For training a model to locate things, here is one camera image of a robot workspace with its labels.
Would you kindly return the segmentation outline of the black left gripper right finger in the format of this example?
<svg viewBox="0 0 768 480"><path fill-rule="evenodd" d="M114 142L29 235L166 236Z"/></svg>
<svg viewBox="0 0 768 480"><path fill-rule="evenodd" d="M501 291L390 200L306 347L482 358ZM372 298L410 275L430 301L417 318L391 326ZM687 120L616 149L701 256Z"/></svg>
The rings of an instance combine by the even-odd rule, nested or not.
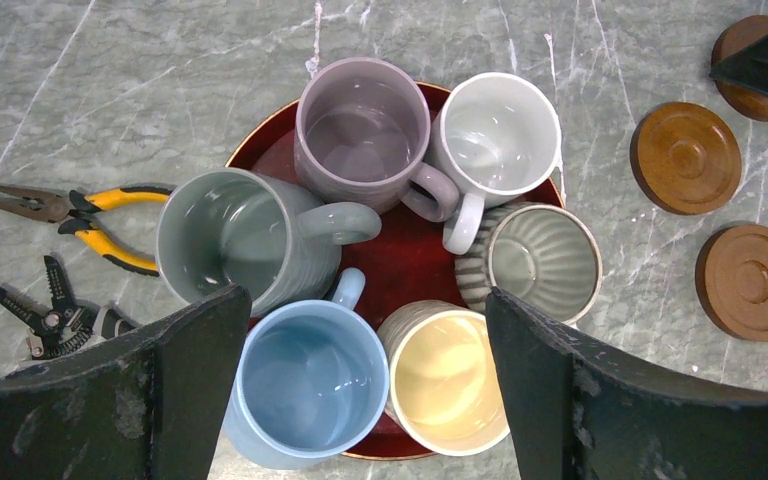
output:
<svg viewBox="0 0 768 480"><path fill-rule="evenodd" d="M524 479L768 479L768 392L642 360L493 288L486 320Z"/></svg>

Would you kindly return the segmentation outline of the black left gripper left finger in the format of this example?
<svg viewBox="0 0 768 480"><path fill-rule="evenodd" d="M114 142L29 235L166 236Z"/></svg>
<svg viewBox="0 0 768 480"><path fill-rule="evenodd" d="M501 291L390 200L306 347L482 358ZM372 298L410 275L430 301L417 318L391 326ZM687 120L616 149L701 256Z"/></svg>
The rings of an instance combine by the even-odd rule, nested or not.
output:
<svg viewBox="0 0 768 480"><path fill-rule="evenodd" d="M0 379L0 479L204 479L251 298L232 285Z"/></svg>

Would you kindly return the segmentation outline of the cream ribbed ceramic mug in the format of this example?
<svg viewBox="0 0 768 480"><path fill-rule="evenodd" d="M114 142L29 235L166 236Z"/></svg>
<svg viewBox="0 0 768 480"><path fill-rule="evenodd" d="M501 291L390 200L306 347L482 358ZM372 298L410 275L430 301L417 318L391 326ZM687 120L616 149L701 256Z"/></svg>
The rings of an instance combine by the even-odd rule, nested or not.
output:
<svg viewBox="0 0 768 480"><path fill-rule="evenodd" d="M385 412L413 440L463 457L509 435L483 314L416 301L391 313L377 335L389 363Z"/></svg>

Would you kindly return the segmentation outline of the grey ribbed ceramic cup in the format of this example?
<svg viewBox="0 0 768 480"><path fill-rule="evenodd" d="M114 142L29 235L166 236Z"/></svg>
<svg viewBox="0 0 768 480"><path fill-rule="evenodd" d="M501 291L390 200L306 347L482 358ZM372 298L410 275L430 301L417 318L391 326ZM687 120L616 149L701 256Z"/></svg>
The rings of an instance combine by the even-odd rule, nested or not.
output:
<svg viewBox="0 0 768 480"><path fill-rule="evenodd" d="M455 258L465 304L480 313L493 287L574 325L592 307L603 265L590 230L565 209L535 202L485 212L467 253Z"/></svg>

